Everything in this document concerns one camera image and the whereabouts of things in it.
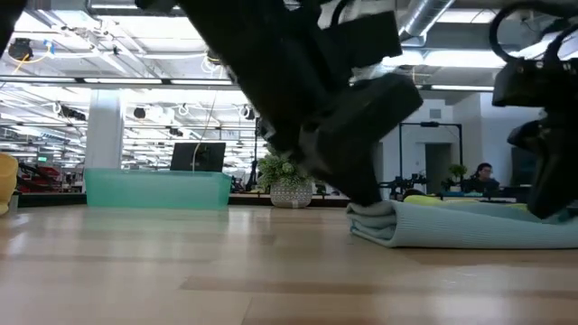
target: white plant pot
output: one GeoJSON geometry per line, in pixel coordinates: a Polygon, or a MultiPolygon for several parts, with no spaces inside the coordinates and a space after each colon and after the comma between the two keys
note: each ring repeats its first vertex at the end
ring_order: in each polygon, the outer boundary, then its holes
{"type": "Polygon", "coordinates": [[[311,203],[312,196],[312,185],[309,182],[297,188],[289,188],[280,183],[271,185],[271,202],[278,208],[306,208],[311,203]]]}

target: ceiling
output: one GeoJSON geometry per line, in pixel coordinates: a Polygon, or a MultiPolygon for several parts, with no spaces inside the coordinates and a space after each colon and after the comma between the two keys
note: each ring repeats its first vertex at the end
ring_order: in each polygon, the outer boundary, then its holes
{"type": "MultiPolygon", "coordinates": [[[[40,5],[36,9],[41,10],[27,10],[16,24],[13,35],[14,38],[32,40],[33,57],[30,62],[21,64],[4,55],[0,62],[0,75],[226,78],[221,67],[208,62],[205,42],[188,19],[178,13],[171,17],[142,15],[134,9],[131,0],[93,0],[88,10],[70,7],[71,2],[63,2],[68,6],[53,8],[44,7],[46,2],[33,2],[33,5],[36,3],[40,5]]],[[[492,57],[487,30],[488,23],[503,3],[498,0],[456,1],[427,34],[423,46],[406,44],[404,56],[384,59],[382,64],[358,71],[357,76],[372,78],[393,71],[410,76],[416,84],[493,86],[494,76],[503,62],[492,57]],[[458,58],[466,59],[448,60],[448,51],[460,51],[457,53],[458,58]]],[[[398,16],[403,16],[407,4],[408,1],[402,0],[358,0],[345,11],[343,19],[385,10],[396,10],[398,16]]],[[[324,6],[321,26],[328,24],[334,6],[335,2],[324,6]]],[[[523,23],[518,18],[515,16],[504,22],[505,26],[500,29],[500,40],[511,51],[521,51],[535,42],[536,31],[547,23],[541,16],[528,16],[523,23]]],[[[55,153],[55,148],[60,148],[58,153],[62,165],[80,163],[84,153],[86,127],[80,122],[75,127],[60,126],[69,124],[70,120],[55,113],[58,111],[55,103],[88,116],[90,91],[89,88],[5,83],[0,88],[0,125],[3,125],[0,126],[0,150],[38,153],[44,150],[42,144],[50,143],[45,146],[52,148],[55,153]],[[9,125],[19,121],[37,125],[9,125]],[[65,159],[69,158],[67,155],[77,159],[65,159]]],[[[248,168],[254,159],[252,129],[255,122],[244,117],[244,107],[248,101],[242,92],[138,87],[123,91],[126,124],[138,126],[125,133],[124,155],[125,161],[129,162],[126,165],[165,166],[172,150],[172,141],[197,140],[206,121],[210,121],[210,129],[203,139],[227,140],[231,165],[248,168]],[[133,112],[137,107],[146,109],[145,119],[134,117],[133,112]],[[171,136],[166,129],[147,129],[148,125],[171,125],[182,130],[183,137],[171,136]],[[225,126],[228,131],[215,131],[215,126],[225,126]]],[[[447,105],[453,105],[467,96],[467,93],[425,91],[423,95],[425,98],[444,99],[447,105]]],[[[257,147],[257,156],[264,155],[266,149],[263,143],[258,143],[257,147]]]]}

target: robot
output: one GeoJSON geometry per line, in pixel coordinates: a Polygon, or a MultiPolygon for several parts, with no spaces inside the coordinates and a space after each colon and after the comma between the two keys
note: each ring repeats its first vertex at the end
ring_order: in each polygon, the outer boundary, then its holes
{"type": "MultiPolygon", "coordinates": [[[[327,0],[301,0],[293,10],[283,0],[135,2],[144,10],[166,13],[178,5],[187,14],[211,56],[227,67],[229,77],[259,112],[260,133],[278,152],[359,205],[382,200],[371,146],[423,100],[413,81],[401,75],[350,81],[353,68],[402,54],[393,13],[339,23],[349,2],[340,0],[331,26],[322,30],[317,22],[327,0]]],[[[2,50],[24,5],[24,0],[2,4],[2,50]]],[[[578,5],[515,3],[500,11],[489,31],[492,50],[507,63],[497,76],[493,104],[544,107],[547,113],[514,130],[508,139],[539,157],[528,209],[546,218],[578,198],[578,190],[562,190],[578,181],[578,173],[571,172],[571,179],[567,174],[578,166],[578,155],[572,152],[578,148],[578,136],[571,126],[578,114],[578,60],[561,61],[556,55],[564,37],[578,25],[561,32],[544,59],[513,58],[499,47],[497,30],[518,9],[570,19],[578,15],[578,5]]]]}

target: person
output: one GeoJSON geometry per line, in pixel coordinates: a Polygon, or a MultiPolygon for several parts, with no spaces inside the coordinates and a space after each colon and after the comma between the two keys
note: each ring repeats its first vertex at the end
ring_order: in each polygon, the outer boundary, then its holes
{"type": "Polygon", "coordinates": [[[466,192],[497,193],[499,182],[491,178],[491,174],[492,166],[489,163],[483,162],[479,164],[476,172],[466,181],[466,192]]]}

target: doorway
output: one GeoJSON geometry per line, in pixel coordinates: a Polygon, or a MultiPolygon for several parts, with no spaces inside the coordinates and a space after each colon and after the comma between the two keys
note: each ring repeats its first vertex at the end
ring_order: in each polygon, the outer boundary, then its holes
{"type": "Polygon", "coordinates": [[[450,175],[452,165],[452,144],[425,144],[425,176],[427,193],[436,194],[443,191],[442,181],[450,175]]]}

